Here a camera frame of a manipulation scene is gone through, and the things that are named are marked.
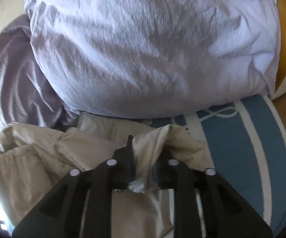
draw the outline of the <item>mattress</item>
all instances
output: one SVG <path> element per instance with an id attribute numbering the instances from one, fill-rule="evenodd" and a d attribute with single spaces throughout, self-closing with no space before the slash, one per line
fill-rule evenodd
<path id="1" fill-rule="evenodd" d="M 267 96 L 253 96 L 193 115 L 136 120 L 181 125 L 207 142 L 214 167 L 277 235 L 286 225 L 286 130 Z"/>

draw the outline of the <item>beige fabric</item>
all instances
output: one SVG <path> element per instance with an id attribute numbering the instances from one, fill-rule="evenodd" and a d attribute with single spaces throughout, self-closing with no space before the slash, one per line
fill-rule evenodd
<path id="1" fill-rule="evenodd" d="M 204 170 L 210 166 L 204 142 L 193 141 L 180 126 L 153 129 L 87 113 L 78 127 L 64 133 L 16 123 L 0 133 L 0 201 L 12 223 L 17 225 L 72 168 L 95 168 L 134 134 L 136 180 L 131 190 L 112 196 L 112 237 L 172 237 L 174 193 L 155 190 L 150 169 L 166 146 L 175 158 Z"/>

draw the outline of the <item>bed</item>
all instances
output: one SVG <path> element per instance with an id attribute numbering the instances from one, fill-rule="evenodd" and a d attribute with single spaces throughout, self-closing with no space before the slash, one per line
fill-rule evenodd
<path id="1" fill-rule="evenodd" d="M 281 10 L 286 13 L 286 0 L 276 1 L 282 25 L 286 15 Z M 23 0 L 0 0 L 0 32 L 22 13 Z M 285 92 L 286 36 L 282 36 L 276 94 Z M 257 95 L 189 116 L 136 121 L 155 128 L 181 125 L 194 139 L 206 141 L 213 166 L 274 234 L 286 226 L 286 131 L 268 97 Z"/>

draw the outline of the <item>striped fabric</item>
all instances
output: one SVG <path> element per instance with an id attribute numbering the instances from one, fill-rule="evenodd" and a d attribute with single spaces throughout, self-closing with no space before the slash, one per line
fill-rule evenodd
<path id="1" fill-rule="evenodd" d="M 267 96 L 253 96 L 193 115 L 138 120 L 184 126 L 207 141 L 214 167 L 277 235 L 286 225 L 286 131 Z"/>

